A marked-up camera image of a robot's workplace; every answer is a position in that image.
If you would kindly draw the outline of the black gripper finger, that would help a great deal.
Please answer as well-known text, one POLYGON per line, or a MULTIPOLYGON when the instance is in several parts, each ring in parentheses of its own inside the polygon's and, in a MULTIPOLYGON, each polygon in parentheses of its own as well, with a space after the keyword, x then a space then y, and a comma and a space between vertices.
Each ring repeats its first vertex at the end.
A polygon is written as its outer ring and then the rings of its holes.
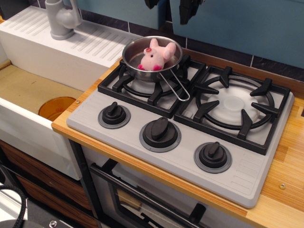
POLYGON ((158 4, 159 0, 144 0, 144 2, 149 9, 152 9, 158 4))
POLYGON ((196 15, 201 4, 201 0, 180 0, 180 24, 186 25, 189 20, 196 15))

